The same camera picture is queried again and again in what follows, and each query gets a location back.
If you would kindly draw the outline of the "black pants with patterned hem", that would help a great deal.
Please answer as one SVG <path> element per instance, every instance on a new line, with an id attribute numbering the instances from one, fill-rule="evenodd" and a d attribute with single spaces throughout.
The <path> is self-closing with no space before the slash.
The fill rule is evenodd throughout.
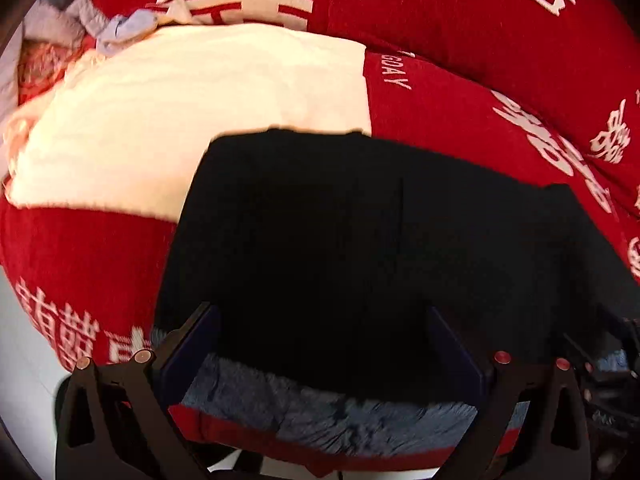
<path id="1" fill-rule="evenodd" d="M 502 350 L 597 351 L 639 287 L 565 184 L 529 185 L 358 133 L 223 136 L 198 164 L 157 297 L 160 342 L 202 304 L 182 398 L 357 458 L 452 448 Z"/>

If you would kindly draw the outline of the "red wedding blanket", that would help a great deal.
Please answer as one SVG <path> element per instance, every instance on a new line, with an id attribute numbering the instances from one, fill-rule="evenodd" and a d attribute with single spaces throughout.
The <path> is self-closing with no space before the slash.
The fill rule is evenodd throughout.
<path id="1" fill-rule="evenodd" d="M 565 184 L 639 287 L 639 227 L 565 134 L 504 93 L 407 53 L 267 25 L 172 26 L 106 56 L 86 52 L 21 106 L 4 138 L 1 262 L 32 327 L 72 374 L 156 349 L 152 328 L 194 174 L 223 136 L 358 133 L 537 186 Z M 204 466 L 225 448 L 322 476 L 439 468 L 452 448 L 357 458 L 168 413 Z"/>

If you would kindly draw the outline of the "red wedding quilt roll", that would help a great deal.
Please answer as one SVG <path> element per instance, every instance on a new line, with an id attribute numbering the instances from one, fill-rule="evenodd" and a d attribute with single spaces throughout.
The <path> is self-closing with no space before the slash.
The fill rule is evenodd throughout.
<path id="1" fill-rule="evenodd" d="M 639 38 L 612 0 L 94 0 L 107 15 L 269 23 L 423 56 L 528 107 L 625 193 L 639 182 Z"/>

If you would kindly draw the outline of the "grey clothes pile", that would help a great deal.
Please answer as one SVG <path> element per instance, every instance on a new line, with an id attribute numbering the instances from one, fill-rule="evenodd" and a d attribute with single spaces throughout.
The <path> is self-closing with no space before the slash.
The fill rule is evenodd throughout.
<path id="1" fill-rule="evenodd" d="M 89 36 L 101 53 L 113 55 L 156 28 L 157 18 L 150 10 L 107 18 L 92 0 L 36 0 L 1 55 L 1 115 L 18 107 L 18 63 L 25 40 L 75 51 Z"/>

